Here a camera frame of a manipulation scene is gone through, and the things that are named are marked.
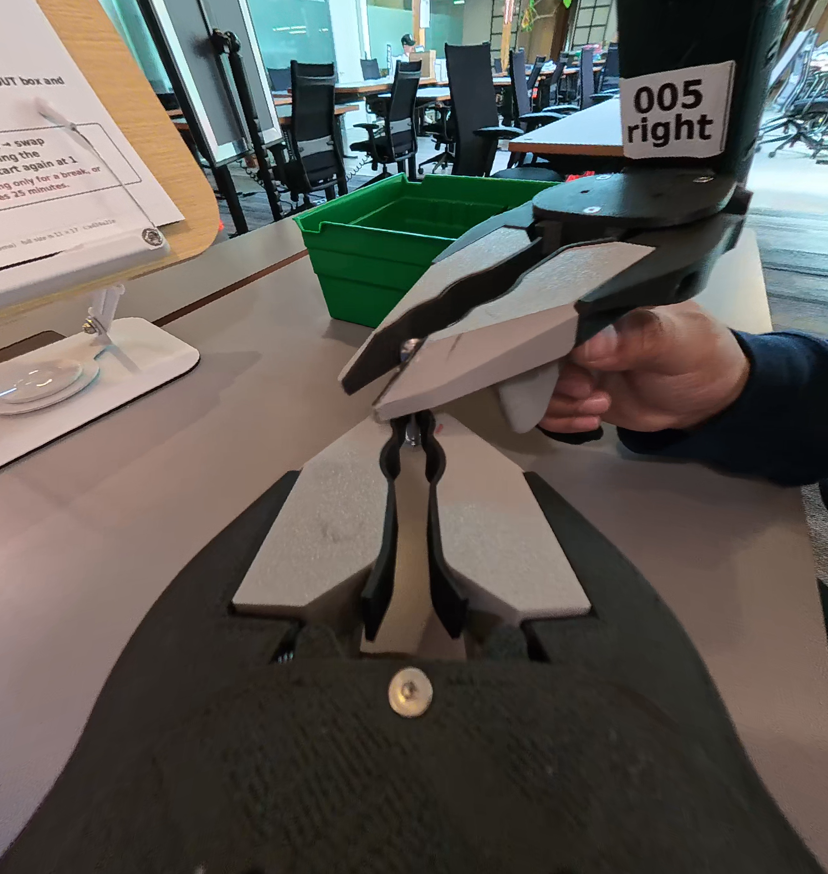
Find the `printed instruction sheet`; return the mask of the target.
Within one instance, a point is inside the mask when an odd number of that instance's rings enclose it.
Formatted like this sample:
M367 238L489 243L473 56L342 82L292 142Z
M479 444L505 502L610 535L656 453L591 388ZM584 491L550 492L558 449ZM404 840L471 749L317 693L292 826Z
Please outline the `printed instruction sheet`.
M0 2L0 245L182 221L37 2Z

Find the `instruction sheet on stand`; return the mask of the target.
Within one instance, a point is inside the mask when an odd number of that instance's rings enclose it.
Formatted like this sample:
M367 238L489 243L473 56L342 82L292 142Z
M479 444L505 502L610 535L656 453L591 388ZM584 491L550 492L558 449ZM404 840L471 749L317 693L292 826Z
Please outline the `instruction sheet on stand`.
M95 278L68 279L60 290L0 303L0 324L58 300L102 290L198 256L214 242L220 223L209 183L102 5L92 1L40 1L36 5L127 142L182 213L182 220L163 230L170 251L160 259L104 268Z

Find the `white board stand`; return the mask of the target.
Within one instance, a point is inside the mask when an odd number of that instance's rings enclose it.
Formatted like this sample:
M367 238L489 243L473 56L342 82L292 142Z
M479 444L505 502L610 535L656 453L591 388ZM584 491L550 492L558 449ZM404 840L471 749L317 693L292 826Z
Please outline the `white board stand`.
M95 292L79 333L0 362L0 469L189 373L199 351Z

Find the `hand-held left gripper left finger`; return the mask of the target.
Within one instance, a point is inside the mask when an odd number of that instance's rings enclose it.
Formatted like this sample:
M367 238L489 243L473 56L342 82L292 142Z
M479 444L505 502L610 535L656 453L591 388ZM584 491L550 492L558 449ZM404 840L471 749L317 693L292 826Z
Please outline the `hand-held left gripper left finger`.
M403 423L366 419L296 473L232 606L361 628L374 640L394 591Z

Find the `long white office desk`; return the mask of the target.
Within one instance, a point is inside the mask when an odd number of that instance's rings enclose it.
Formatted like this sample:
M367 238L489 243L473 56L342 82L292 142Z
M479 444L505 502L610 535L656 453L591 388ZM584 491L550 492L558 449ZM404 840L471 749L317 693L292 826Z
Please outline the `long white office desk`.
M620 101L615 97L516 137L508 150L547 158L622 158L621 138Z

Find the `framed grey panel on stand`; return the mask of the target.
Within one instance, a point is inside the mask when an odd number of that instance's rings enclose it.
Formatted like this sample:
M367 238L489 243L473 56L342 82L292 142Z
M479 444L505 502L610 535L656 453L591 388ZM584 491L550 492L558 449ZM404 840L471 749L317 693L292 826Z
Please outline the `framed grey panel on stand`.
M284 143L250 2L139 1L138 8L238 234L248 232L230 165L256 159L272 218L283 214L269 153Z

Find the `person's right hand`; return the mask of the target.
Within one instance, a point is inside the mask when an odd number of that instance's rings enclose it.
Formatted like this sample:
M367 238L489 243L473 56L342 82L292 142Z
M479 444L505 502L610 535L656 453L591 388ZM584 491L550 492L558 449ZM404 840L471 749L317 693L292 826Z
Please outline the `person's right hand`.
M750 375L736 335L692 300L634 310L566 356L542 431L687 430L729 407Z

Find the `group of black office chairs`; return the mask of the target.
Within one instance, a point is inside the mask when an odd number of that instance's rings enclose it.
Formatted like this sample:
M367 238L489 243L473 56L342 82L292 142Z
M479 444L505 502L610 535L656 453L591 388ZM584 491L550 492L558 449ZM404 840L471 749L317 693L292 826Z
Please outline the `group of black office chairs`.
M450 133L452 174L466 178L487 178L501 139L522 137L521 128L498 124L494 83L491 75L490 51L486 45L446 45L449 57L448 97L445 106L452 121L445 122L444 131ZM397 76L392 82L395 90L386 102L386 114L375 124L365 124L368 139L357 146L368 153L377 165L398 163L408 171L412 181L417 180L416 152L418 147L417 109L422 95L419 74L422 63L413 55L399 62ZM330 187L334 184L344 190L342 145L334 115L333 73L328 65L291 63L290 113L287 122L288 159L280 158L280 147L272 146L277 159L277 175L290 189L299 192ZM495 173L495 178L515 180L524 184L562 183L576 178L596 177L600 171L619 173L623 169L636 171L678 170L696 182L708 182L720 175L716 169L705 166L675 165L659 162L631 161L620 155L610 161L603 155L597 169L587 166L594 155L559 154L560 163L537 163Z

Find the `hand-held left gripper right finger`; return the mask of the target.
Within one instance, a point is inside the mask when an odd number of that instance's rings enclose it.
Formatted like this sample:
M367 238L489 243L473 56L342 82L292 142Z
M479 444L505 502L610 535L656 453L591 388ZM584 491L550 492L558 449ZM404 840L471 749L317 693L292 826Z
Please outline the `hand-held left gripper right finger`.
M591 602L523 470L451 416L418 413L429 484L431 603L458 639L478 624L588 614Z

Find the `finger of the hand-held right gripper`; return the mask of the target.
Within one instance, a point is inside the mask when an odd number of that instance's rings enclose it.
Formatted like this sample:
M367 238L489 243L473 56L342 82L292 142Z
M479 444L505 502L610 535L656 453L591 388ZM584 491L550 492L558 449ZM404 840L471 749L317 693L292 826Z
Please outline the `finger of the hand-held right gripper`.
M428 336L376 399L376 417L430 410L557 361L575 340L576 302L653 250L608 242L552 254L505 295Z
M504 295L542 256L540 239L500 227L430 265L348 361L339 376L344 393L397 368L405 341L423 342Z

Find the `person's right forearm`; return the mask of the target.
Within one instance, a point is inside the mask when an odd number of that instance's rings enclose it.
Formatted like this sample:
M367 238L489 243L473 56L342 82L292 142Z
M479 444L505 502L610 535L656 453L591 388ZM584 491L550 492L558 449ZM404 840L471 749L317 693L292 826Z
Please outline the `person's right forearm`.
M634 453L781 486L828 478L828 338L799 331L733 335L750 368L732 404L692 429L617 427L620 442Z

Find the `green plastic bin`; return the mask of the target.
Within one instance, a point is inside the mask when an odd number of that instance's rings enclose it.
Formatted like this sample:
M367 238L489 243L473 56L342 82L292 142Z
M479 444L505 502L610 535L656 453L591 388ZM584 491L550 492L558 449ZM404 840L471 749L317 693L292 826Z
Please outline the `green plastic bin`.
M551 185L442 175L412 182L399 173L294 220L329 315L373 329L457 239Z

